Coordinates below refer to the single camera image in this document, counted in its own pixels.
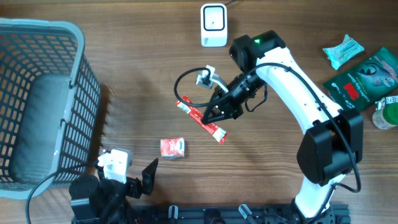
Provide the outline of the red tissue box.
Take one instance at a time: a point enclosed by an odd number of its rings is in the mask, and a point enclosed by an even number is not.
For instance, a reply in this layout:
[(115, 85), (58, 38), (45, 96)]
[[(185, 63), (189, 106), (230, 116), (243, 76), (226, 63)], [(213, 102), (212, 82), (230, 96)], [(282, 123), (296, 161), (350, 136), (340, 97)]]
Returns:
[(177, 139), (161, 139), (160, 153), (163, 158), (176, 159), (185, 156), (185, 140)]

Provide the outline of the mint tissue pack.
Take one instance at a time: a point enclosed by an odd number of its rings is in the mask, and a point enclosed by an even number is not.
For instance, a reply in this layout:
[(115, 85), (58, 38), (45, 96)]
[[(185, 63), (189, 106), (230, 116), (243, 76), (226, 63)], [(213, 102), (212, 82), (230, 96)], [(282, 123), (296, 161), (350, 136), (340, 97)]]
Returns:
[(364, 47), (348, 34), (344, 36), (343, 42), (335, 47), (323, 48), (324, 53), (331, 62), (331, 66), (338, 70), (343, 64), (357, 54), (364, 52)]

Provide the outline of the green 3M gloves packet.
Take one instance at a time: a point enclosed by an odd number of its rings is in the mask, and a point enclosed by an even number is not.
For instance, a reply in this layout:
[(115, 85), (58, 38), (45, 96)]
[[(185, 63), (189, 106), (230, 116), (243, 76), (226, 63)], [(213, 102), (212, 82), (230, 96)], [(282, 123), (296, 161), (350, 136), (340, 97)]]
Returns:
[(362, 111), (397, 88), (397, 57), (382, 47), (373, 56), (323, 84), (343, 110)]

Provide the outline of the small green white box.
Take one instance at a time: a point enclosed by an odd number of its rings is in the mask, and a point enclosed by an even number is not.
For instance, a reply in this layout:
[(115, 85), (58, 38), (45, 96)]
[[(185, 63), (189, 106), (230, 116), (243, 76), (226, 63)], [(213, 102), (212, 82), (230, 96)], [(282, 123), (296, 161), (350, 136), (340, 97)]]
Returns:
[(386, 105), (392, 104), (392, 103), (397, 103), (398, 101), (398, 96), (387, 96), (384, 98), (381, 98), (379, 101), (376, 102), (376, 110), (380, 110)]

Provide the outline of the chicken seasoning jar green lid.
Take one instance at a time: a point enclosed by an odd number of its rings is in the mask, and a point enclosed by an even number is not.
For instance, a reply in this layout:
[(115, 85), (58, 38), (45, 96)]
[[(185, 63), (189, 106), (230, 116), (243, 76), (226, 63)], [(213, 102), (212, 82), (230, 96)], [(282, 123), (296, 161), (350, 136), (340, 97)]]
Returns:
[(387, 104), (375, 111), (373, 123), (379, 129), (391, 129), (397, 126), (397, 103)]

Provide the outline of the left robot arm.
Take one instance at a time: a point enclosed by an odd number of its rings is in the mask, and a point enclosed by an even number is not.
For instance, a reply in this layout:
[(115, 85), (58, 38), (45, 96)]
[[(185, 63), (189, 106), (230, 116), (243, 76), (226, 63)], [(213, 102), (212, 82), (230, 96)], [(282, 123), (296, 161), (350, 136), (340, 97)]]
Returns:
[(143, 171), (142, 179), (128, 177), (125, 183), (104, 177), (83, 175), (69, 186), (71, 208), (77, 223), (141, 223), (138, 212), (127, 201), (128, 197), (140, 198), (154, 190), (155, 173), (159, 160), (154, 159)]

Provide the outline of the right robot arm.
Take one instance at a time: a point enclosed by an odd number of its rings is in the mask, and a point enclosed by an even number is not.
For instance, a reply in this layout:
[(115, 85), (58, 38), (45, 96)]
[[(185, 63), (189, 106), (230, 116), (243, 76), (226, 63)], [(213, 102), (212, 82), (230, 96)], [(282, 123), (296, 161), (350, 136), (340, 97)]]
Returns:
[(229, 54), (240, 74), (225, 83), (212, 67), (199, 70), (197, 83), (213, 88), (202, 122), (236, 119), (260, 88), (271, 87), (297, 120), (303, 139), (297, 163), (304, 179), (290, 206), (289, 222), (327, 222), (334, 216), (330, 199), (347, 174), (359, 179), (363, 156), (363, 119), (327, 97), (297, 65), (273, 30), (233, 41)]

